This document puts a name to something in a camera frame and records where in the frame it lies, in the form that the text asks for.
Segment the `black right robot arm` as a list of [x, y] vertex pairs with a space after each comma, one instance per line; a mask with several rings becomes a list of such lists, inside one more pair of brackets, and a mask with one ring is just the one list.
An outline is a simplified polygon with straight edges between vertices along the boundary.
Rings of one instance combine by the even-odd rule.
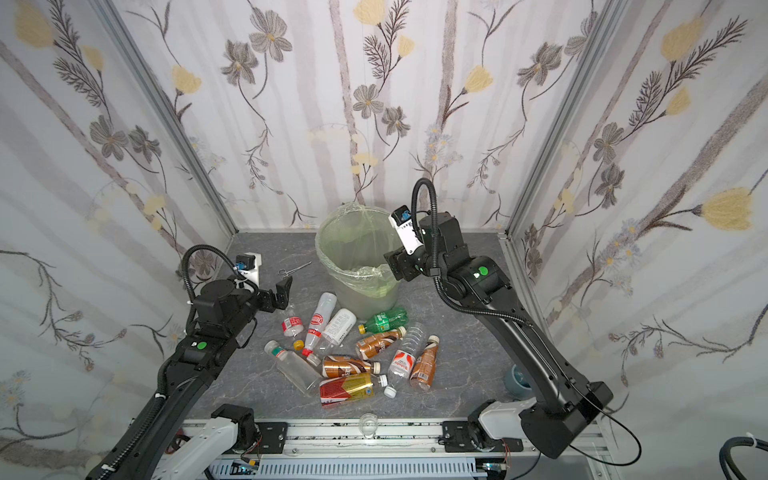
[[527, 440], [556, 459], [607, 413], [614, 395], [602, 381], [589, 381], [557, 350], [531, 318], [507, 275], [488, 256], [473, 256], [458, 220], [438, 209], [433, 182], [419, 179], [410, 206], [390, 216], [401, 247], [385, 259], [398, 280], [432, 279], [450, 309], [475, 317], [504, 348], [532, 389], [525, 401], [488, 401], [467, 420], [469, 444], [490, 451], [495, 444]]

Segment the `orange brown drink bottle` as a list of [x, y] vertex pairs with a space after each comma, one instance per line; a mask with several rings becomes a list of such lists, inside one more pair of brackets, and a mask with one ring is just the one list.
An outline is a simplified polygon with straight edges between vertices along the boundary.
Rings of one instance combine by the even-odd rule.
[[427, 343], [417, 358], [410, 375], [410, 384], [422, 391], [431, 389], [436, 372], [436, 361], [440, 339], [437, 335], [430, 335]]

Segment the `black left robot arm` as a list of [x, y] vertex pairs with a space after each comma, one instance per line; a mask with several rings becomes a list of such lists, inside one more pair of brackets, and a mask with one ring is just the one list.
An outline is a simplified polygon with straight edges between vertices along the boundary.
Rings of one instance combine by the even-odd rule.
[[[229, 276], [197, 291], [189, 261], [199, 251], [219, 256]], [[249, 264], [243, 255], [232, 261], [207, 244], [186, 250], [179, 265], [190, 304], [185, 337], [159, 368], [153, 397], [88, 479], [149, 479], [191, 408], [243, 347], [237, 340], [241, 331], [257, 313], [288, 307], [293, 277], [284, 276], [274, 289], [263, 289], [241, 268]]]

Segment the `small red label bottle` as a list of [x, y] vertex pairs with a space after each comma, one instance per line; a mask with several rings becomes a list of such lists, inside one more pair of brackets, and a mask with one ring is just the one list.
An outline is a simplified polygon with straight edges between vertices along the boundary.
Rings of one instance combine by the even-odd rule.
[[281, 322], [281, 327], [283, 335], [291, 338], [299, 336], [305, 330], [304, 323], [298, 316], [284, 318]]

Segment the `clear water bottle red label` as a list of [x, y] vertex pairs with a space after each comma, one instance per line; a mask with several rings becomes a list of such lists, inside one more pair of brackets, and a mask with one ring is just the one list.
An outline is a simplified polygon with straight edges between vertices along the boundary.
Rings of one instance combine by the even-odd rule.
[[406, 328], [406, 334], [396, 351], [387, 371], [387, 386], [384, 395], [390, 399], [397, 396], [399, 390], [407, 383], [414, 368], [418, 350], [424, 344], [426, 326], [415, 322]]

